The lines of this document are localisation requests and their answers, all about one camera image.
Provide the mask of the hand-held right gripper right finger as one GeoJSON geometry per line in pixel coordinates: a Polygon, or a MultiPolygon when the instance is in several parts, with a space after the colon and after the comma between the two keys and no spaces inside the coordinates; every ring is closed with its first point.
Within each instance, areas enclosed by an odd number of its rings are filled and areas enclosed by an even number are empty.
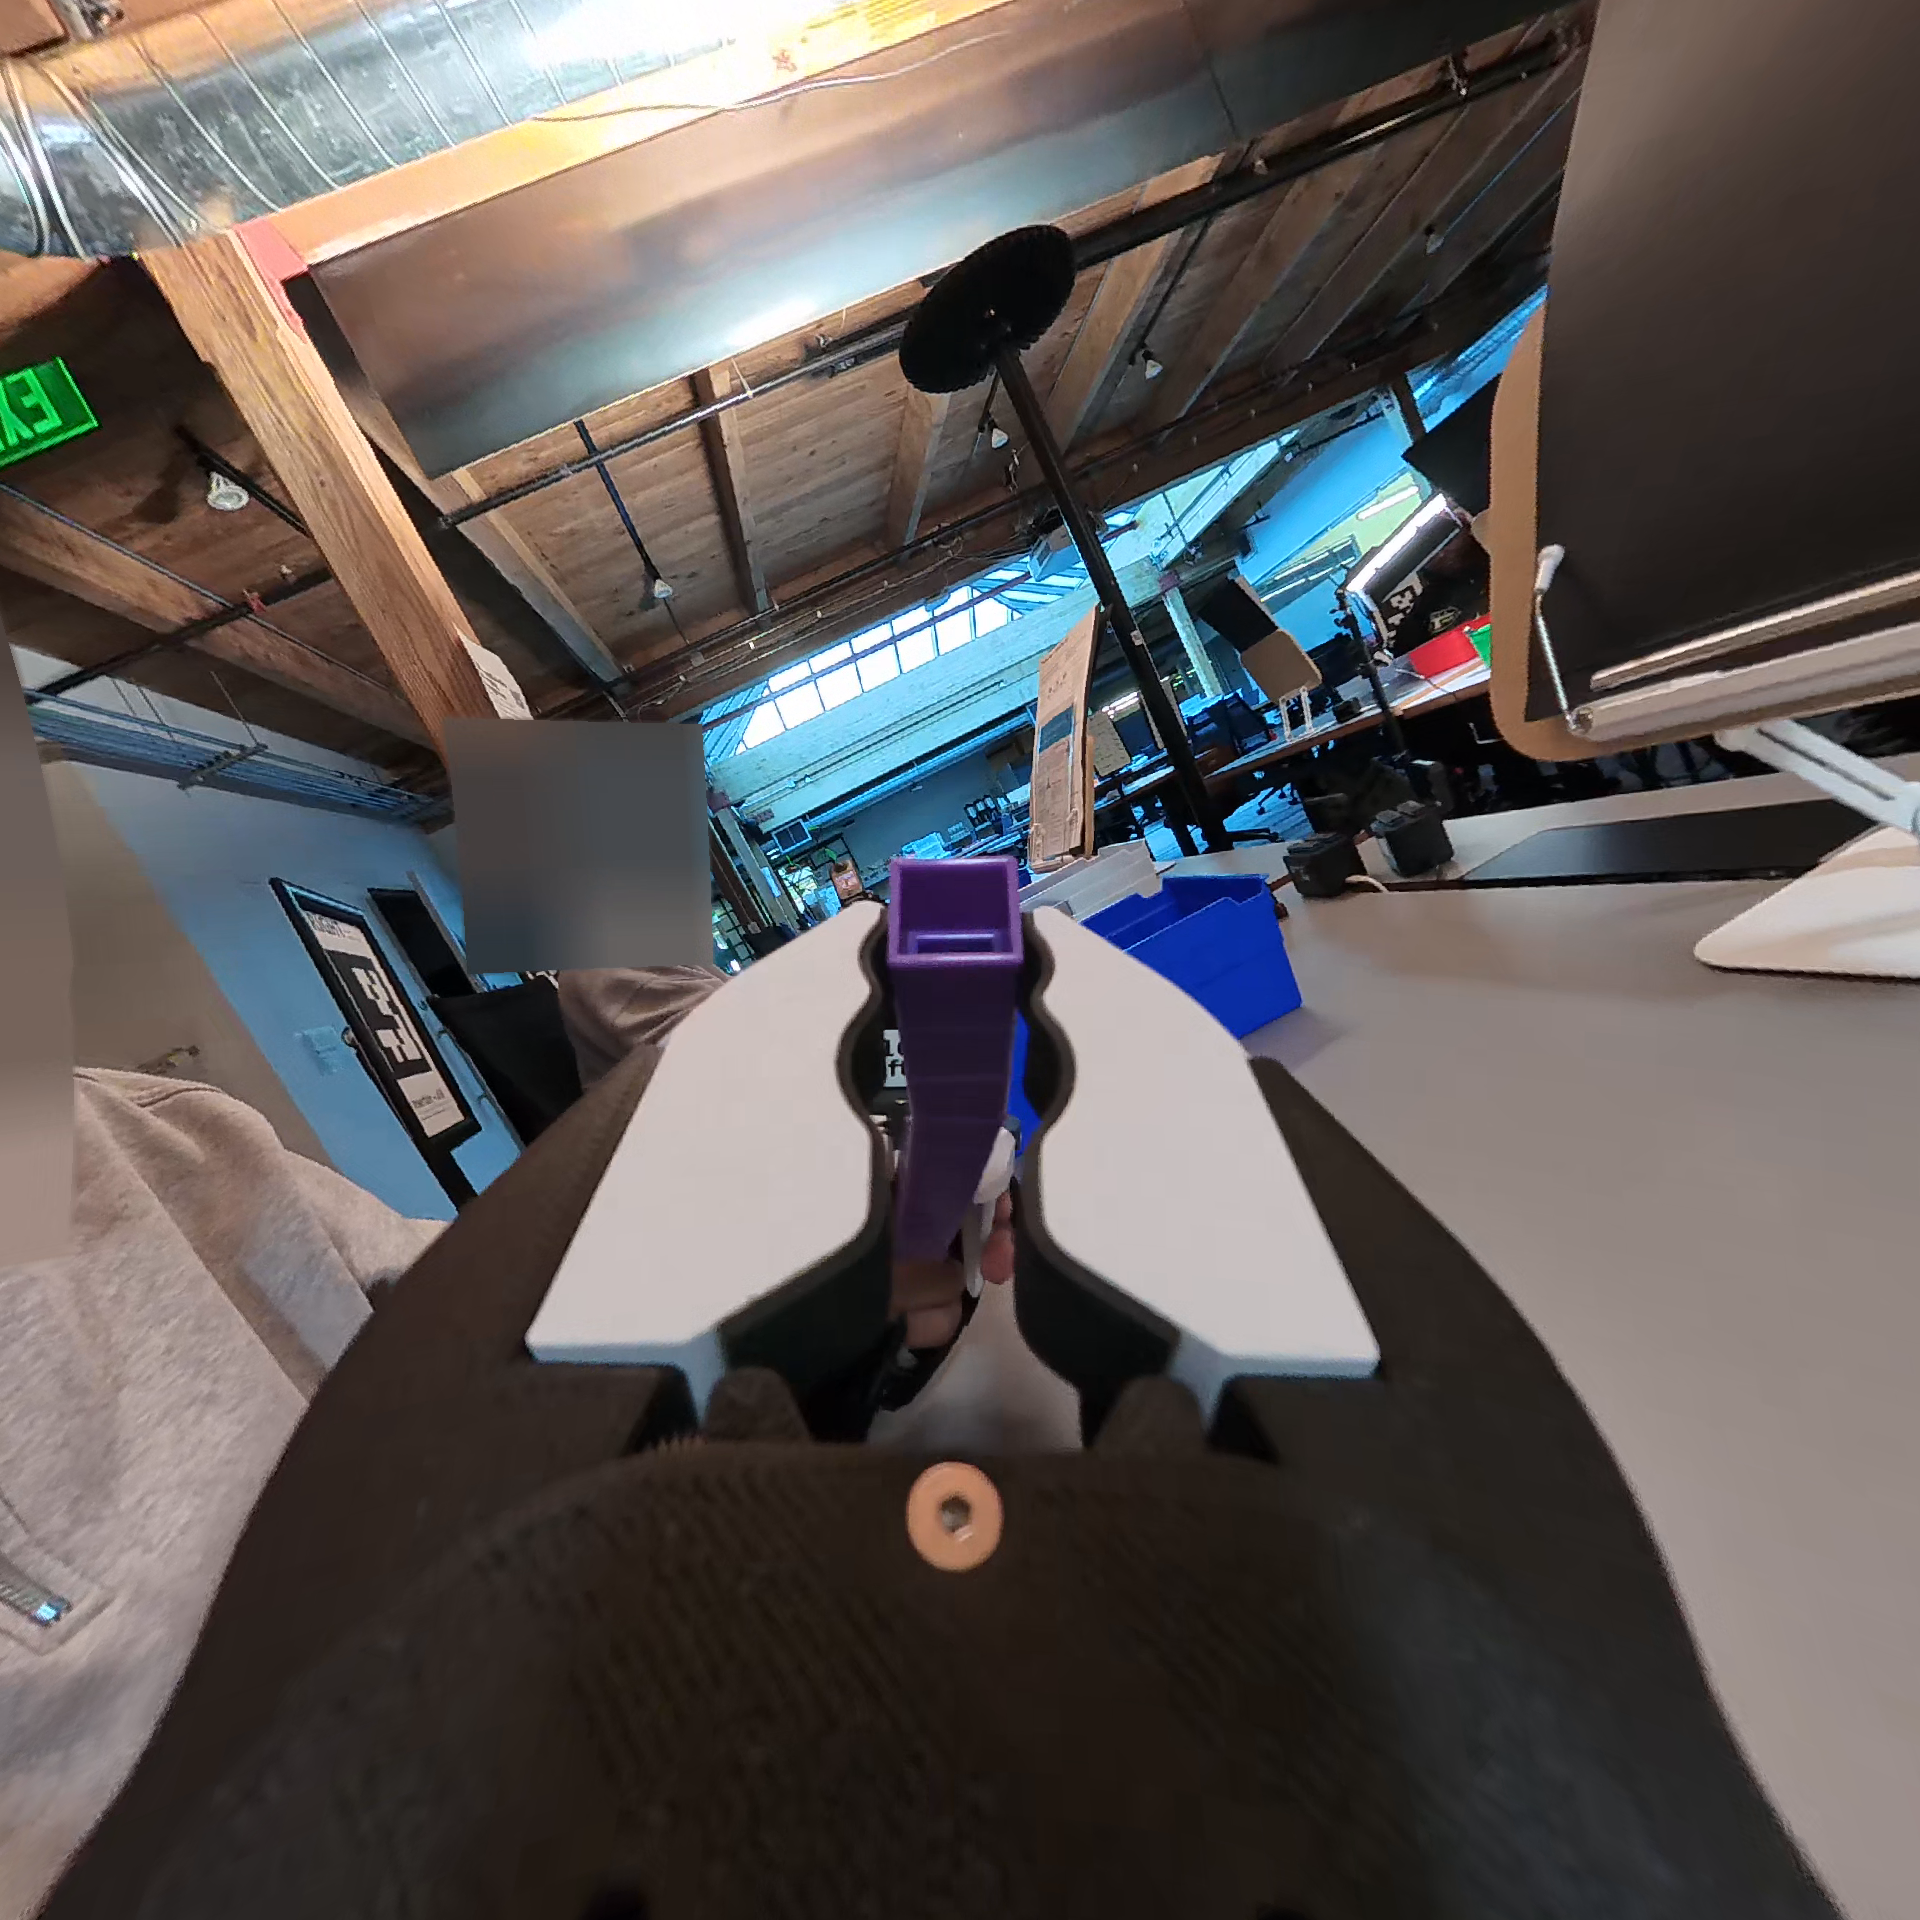
{"type": "Polygon", "coordinates": [[[1379,1339],[1244,1045],[1060,908],[1025,932],[1014,1313],[1084,1423],[1145,1379],[1207,1423],[1242,1381],[1374,1379],[1379,1339]]]}

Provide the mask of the black pole with disc top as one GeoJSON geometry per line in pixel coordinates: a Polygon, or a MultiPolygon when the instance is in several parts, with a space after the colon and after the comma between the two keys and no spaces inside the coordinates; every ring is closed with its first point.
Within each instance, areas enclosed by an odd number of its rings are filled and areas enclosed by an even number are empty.
{"type": "Polygon", "coordinates": [[[1209,851],[1229,853],[1233,836],[1207,787],[1185,723],[1119,589],[1101,532],[1073,488],[1064,449],[1023,365],[1025,348],[1036,345],[1066,308],[1075,270],[1075,244],[1062,227],[1018,227],[983,244],[924,295],[901,339],[901,370],[924,396],[952,396],[996,372],[1023,425],[1027,449],[1044,471],[1046,488],[1084,559],[1091,591],[1117,638],[1185,811],[1207,836],[1209,851]]]}

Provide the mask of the black desk mat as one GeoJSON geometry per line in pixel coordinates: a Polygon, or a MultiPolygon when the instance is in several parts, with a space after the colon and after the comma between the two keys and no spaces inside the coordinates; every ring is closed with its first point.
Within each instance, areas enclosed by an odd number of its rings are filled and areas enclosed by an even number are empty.
{"type": "Polygon", "coordinates": [[[1460,877],[1467,888],[1805,877],[1869,823],[1830,800],[1665,814],[1528,834],[1460,877]]]}

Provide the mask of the silver round air duct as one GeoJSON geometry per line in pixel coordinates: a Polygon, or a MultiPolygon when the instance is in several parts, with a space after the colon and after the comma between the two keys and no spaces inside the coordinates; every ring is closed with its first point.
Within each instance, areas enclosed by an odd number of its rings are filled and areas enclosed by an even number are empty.
{"type": "Polygon", "coordinates": [[[516,194],[785,194],[934,260],[1233,141],[1192,4],[125,4],[4,50],[4,249],[279,222],[328,260],[516,194]]]}

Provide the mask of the distant display board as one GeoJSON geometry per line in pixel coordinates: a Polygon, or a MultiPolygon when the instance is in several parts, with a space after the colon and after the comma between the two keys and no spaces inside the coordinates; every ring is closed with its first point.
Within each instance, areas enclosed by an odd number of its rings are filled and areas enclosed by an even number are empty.
{"type": "Polygon", "coordinates": [[[1321,688],[1322,673],[1238,572],[1214,581],[1194,603],[1194,616],[1238,653],[1240,668],[1269,702],[1321,688]]]}

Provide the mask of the cardboard panel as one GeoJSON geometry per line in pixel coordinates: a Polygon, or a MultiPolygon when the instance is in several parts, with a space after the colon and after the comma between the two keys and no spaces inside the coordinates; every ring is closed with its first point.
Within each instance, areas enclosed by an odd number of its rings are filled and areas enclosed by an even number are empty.
{"type": "Polygon", "coordinates": [[[1090,697],[1102,627],[1104,609],[1095,605],[1040,660],[1027,829],[1027,867],[1036,877],[1095,849],[1090,697]]]}

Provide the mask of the wooden support post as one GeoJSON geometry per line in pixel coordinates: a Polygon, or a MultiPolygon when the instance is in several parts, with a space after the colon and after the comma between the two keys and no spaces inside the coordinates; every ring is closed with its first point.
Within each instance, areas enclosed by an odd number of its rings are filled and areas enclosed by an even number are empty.
{"type": "Polygon", "coordinates": [[[229,233],[138,255],[185,339],[286,486],[396,688],[440,746],[448,723],[503,721],[473,673],[468,614],[404,508],[284,284],[229,233]]]}

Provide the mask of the purple segmented square tube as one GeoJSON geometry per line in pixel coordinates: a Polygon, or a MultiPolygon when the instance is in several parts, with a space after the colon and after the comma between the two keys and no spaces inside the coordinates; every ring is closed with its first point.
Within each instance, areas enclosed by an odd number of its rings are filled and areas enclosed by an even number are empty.
{"type": "Polygon", "coordinates": [[[1009,856],[891,864],[888,979],[906,1078],[895,1253],[945,1260],[1007,1117],[1023,922],[1009,856]]]}

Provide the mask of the white display stand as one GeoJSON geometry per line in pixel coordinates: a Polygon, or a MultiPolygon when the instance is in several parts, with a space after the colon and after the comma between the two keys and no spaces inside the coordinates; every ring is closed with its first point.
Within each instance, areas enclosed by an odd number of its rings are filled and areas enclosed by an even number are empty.
{"type": "Polygon", "coordinates": [[[1708,933],[1697,961],[1733,974],[1917,981],[1917,779],[1786,719],[1715,739],[1812,785],[1873,829],[1708,933]]]}

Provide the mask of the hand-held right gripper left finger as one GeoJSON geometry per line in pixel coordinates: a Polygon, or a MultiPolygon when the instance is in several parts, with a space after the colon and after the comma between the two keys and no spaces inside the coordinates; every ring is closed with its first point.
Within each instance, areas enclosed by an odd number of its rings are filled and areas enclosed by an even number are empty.
{"type": "Polygon", "coordinates": [[[541,1363],[662,1364],[697,1408],[741,1366],[814,1419],[860,1396],[893,1322],[890,1152],[851,1043],[877,1021],[869,900],[730,979],[602,1084],[638,1087],[527,1331],[541,1363]]]}

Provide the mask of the black display panel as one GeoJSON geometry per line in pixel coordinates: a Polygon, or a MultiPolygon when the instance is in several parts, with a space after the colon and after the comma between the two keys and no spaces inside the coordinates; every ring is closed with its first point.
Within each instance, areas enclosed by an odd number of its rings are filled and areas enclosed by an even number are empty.
{"type": "Polygon", "coordinates": [[[1599,4],[1530,713],[1612,743],[1917,684],[1917,220],[1915,2],[1599,4]]]}

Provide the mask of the person's grey sweatshirt torso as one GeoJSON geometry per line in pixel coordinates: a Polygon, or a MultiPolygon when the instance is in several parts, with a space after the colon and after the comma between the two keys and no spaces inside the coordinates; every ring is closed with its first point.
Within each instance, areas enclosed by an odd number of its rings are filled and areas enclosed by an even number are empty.
{"type": "Polygon", "coordinates": [[[2,1276],[4,1916],[108,1812],[317,1388],[446,1227],[228,1091],[74,1093],[74,1243],[2,1276]]]}

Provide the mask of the wall-mounted metal conduit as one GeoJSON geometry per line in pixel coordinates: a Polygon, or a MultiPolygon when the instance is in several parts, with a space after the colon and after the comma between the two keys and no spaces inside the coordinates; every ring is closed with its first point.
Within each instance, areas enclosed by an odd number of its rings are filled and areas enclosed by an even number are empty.
{"type": "Polygon", "coordinates": [[[451,820],[446,798],[283,754],[262,737],[228,741],[156,712],[30,699],[37,739],[86,767],[152,778],[178,790],[228,792],[308,811],[435,829],[451,820]]]}

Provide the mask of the framed marker poster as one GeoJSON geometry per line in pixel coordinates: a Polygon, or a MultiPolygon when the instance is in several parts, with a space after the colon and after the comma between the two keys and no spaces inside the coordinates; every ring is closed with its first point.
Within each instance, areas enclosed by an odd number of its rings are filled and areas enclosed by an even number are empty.
{"type": "Polygon", "coordinates": [[[360,908],[290,880],[270,877],[270,888],[396,1120],[428,1161],[453,1163],[457,1150],[481,1135],[481,1122],[371,922],[360,908]]]}

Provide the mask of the long wooden work table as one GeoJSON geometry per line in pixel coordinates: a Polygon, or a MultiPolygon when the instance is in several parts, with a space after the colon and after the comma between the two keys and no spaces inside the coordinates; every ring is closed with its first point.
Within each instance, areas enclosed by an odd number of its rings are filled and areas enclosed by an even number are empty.
{"type": "Polygon", "coordinates": [[[1385,713],[1381,713],[1379,708],[1372,708],[1370,712],[1361,712],[1346,723],[1324,719],[1306,732],[1291,734],[1286,739],[1271,741],[1255,748],[1247,757],[1236,757],[1225,767],[1207,774],[1207,787],[1212,792],[1220,792],[1234,781],[1251,779],[1256,774],[1273,770],[1295,757],[1311,754],[1315,748],[1322,748],[1346,737],[1383,732],[1390,723],[1405,724],[1418,713],[1436,713],[1482,695],[1493,695],[1493,666],[1486,660],[1473,658],[1471,662],[1440,673],[1438,680],[1420,682],[1398,693],[1388,702],[1388,710],[1385,713]]]}

